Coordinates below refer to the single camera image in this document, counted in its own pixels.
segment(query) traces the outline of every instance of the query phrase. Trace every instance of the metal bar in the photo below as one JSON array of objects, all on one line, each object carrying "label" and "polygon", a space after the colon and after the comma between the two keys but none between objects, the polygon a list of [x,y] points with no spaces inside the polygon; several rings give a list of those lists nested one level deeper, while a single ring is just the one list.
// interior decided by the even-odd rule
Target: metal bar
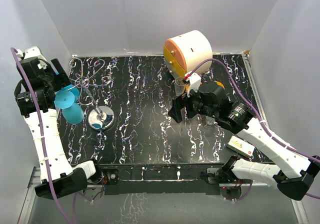
[{"label": "metal bar", "polygon": [[28,224],[36,198],[35,186],[38,184],[40,184],[40,168],[34,168],[17,224]]}]

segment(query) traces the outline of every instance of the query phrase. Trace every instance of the white cylinder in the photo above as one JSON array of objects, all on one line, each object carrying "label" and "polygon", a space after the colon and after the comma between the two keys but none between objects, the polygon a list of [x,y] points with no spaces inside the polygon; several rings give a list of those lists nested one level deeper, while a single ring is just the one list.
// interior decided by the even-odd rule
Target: white cylinder
[{"label": "white cylinder", "polygon": [[[185,68],[186,73],[192,71],[205,59],[212,58],[211,45],[207,38],[198,30],[184,33],[173,37],[170,40],[177,45],[184,57],[185,63],[180,63],[180,66]],[[210,69],[211,63],[211,61],[206,62],[196,71],[196,73],[202,74],[207,72]]]}]

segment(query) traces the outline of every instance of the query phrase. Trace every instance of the cylindrical container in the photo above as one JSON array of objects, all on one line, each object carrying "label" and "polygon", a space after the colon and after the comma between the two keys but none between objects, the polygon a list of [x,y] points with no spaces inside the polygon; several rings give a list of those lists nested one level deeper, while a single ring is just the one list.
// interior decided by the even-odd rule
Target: cylindrical container
[{"label": "cylindrical container", "polygon": [[[212,49],[207,38],[201,32],[193,30],[167,39],[163,54],[170,73],[177,78],[192,71],[205,59],[212,58]],[[211,63],[211,61],[206,62],[196,73],[207,72]]]}]

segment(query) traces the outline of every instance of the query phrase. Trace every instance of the gray floor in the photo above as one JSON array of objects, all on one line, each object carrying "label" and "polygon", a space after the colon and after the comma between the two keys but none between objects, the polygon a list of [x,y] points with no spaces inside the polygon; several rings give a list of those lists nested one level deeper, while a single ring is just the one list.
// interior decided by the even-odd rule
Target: gray floor
[{"label": "gray floor", "polygon": [[[73,195],[59,201],[72,219]],[[76,210],[79,224],[298,223],[291,200],[267,186],[253,187],[235,204],[205,194],[126,194],[103,196],[93,205],[78,196]],[[29,224],[57,223],[65,222],[54,201],[36,198]]]}]

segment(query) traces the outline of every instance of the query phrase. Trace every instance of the clear plastic cup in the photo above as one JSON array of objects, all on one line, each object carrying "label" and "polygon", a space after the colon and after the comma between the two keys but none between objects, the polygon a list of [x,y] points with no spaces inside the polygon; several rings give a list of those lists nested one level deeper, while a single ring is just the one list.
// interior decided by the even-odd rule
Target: clear plastic cup
[{"label": "clear plastic cup", "polygon": [[182,95],[186,89],[187,84],[183,82],[184,78],[185,77],[178,77],[174,81],[174,86],[175,86],[174,90],[175,90],[176,96]]}]

